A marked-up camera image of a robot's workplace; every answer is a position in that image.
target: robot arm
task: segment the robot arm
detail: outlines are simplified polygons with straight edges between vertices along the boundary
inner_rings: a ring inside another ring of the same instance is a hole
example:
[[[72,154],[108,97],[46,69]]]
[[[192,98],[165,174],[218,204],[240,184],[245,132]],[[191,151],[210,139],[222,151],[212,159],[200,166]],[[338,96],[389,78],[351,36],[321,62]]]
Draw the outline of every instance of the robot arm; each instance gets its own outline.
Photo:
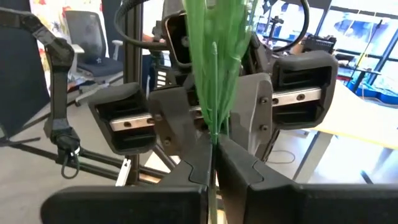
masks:
[[[58,147],[58,158],[61,160],[58,162],[66,164],[76,159],[80,151],[80,139],[67,120],[68,72],[74,56],[72,47],[65,39],[54,36],[30,12],[0,7],[0,26],[25,30],[44,45],[51,77],[51,113],[44,131]]]

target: metal frame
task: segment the metal frame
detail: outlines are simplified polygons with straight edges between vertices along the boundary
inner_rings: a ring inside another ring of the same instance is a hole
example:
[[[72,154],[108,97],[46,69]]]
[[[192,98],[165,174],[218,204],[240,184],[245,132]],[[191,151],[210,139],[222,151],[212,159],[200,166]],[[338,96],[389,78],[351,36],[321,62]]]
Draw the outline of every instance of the metal frame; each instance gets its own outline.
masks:
[[[129,11],[124,22],[125,33],[127,36],[136,40],[142,40],[142,9],[143,4],[139,4]],[[142,83],[142,51],[139,47],[124,41],[124,68],[123,83],[138,82]]]

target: metal bracket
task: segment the metal bracket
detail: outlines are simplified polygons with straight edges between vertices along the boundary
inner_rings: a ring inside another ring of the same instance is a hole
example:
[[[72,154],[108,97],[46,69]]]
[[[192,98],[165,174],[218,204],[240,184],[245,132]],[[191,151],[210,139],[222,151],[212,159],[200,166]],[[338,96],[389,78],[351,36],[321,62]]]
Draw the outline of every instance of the metal bracket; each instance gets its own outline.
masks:
[[[148,105],[165,153],[181,156],[196,141],[186,89],[172,86],[155,90],[149,94]]]
[[[126,185],[127,177],[129,176],[131,169],[131,160],[124,159],[122,167],[120,168],[118,179],[116,180],[116,187],[123,187]]]
[[[255,154],[272,136],[271,78],[266,73],[240,77],[236,92],[231,110],[231,139]]]

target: office chair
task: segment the office chair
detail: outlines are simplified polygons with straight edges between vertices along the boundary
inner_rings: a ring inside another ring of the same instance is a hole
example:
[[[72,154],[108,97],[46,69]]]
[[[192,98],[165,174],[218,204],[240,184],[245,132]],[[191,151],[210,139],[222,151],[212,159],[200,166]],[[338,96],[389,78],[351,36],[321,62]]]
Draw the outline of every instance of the office chair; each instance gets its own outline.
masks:
[[[76,106],[80,106],[81,100],[123,77],[123,63],[117,61],[119,47],[123,42],[113,40],[115,51],[112,58],[107,58],[105,34],[97,13],[66,11],[65,19],[72,47],[75,50],[71,72],[83,75],[98,84],[94,87],[90,86],[86,92],[83,92],[85,87],[81,86],[81,94],[75,100]]]

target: gray floor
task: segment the gray floor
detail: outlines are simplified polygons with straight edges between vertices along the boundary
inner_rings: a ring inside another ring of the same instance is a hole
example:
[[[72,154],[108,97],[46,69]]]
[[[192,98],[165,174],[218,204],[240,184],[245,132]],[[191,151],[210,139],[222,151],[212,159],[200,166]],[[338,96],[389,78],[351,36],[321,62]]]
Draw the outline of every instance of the gray floor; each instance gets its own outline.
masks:
[[[38,116],[48,110],[48,108],[44,108]],[[79,108],[74,105],[70,106],[68,108],[68,118],[70,124],[80,136],[83,147],[91,151],[117,157],[109,149],[85,104]],[[43,125],[44,123],[40,123],[20,133],[13,140],[39,136],[42,140],[33,142],[30,145],[56,152],[56,147],[44,135]],[[281,174],[292,178],[313,135],[313,131],[307,137],[297,134],[296,131],[282,132],[274,146],[274,150],[292,152],[295,155],[295,160],[288,164],[280,164],[280,162],[291,161],[292,155],[280,151],[273,152],[270,155],[270,163],[268,165]],[[364,181],[359,174],[359,170],[353,169],[353,164],[358,163],[358,156],[360,155],[361,160],[367,160],[364,166],[371,167],[376,162],[381,150],[378,146],[370,145],[369,149],[365,151],[364,147],[368,147],[368,144],[356,142],[352,139],[334,139],[310,182],[363,184]],[[145,162],[149,156],[150,154],[145,154],[141,157],[141,160]],[[394,166],[397,164],[395,161],[398,160],[398,155],[395,153],[391,157],[392,159],[387,164],[395,168],[392,170],[397,170]],[[56,165],[54,161],[10,147],[0,148],[0,165],[0,223],[4,224],[40,223],[39,210],[41,203],[49,195],[65,187],[75,185],[114,185],[112,180],[85,172],[80,172],[78,177],[73,180],[65,180],[60,175],[60,165]],[[378,175],[378,181],[398,183],[398,172],[383,171],[381,175]]]
[[[48,111],[45,108],[38,115]],[[81,138],[81,145],[91,151],[117,157],[101,135],[88,107],[74,105],[68,109],[70,124]],[[12,140],[41,137],[30,145],[56,152],[43,132],[44,122],[18,134]],[[146,161],[149,155],[143,155]],[[0,223],[40,223],[41,203],[52,193],[68,186],[114,185],[114,181],[80,172],[73,180],[60,175],[61,166],[49,159],[10,147],[0,148]]]

